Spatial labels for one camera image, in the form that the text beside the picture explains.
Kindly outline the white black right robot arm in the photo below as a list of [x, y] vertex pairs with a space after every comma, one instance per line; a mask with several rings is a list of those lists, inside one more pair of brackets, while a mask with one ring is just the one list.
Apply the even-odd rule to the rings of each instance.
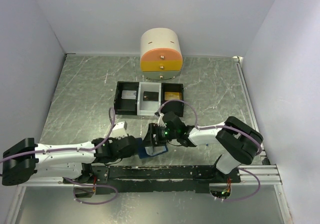
[[176, 140], [183, 147], [207, 145], [217, 140], [226, 150], [215, 163], [213, 179], [222, 183], [232, 170], [241, 164], [250, 165], [262, 152], [263, 136], [236, 117], [213, 126], [186, 125], [173, 112], [158, 115], [157, 123], [150, 123], [141, 147], [148, 156], [166, 152], [167, 144]]

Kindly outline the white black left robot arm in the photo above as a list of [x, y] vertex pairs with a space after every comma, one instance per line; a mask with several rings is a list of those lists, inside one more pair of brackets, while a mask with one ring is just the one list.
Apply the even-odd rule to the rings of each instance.
[[102, 138], [80, 144], [46, 145], [25, 138], [3, 153], [2, 184], [14, 186], [42, 177], [67, 177], [88, 183], [92, 164], [108, 164], [137, 153], [140, 138]]

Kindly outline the blue leather card holder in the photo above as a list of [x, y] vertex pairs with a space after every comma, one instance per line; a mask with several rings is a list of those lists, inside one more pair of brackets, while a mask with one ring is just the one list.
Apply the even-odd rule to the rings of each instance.
[[141, 138], [137, 138], [136, 141], [138, 144], [137, 154], [140, 159], [154, 157], [168, 152], [168, 147], [166, 145], [159, 147], [144, 147], [143, 140]]

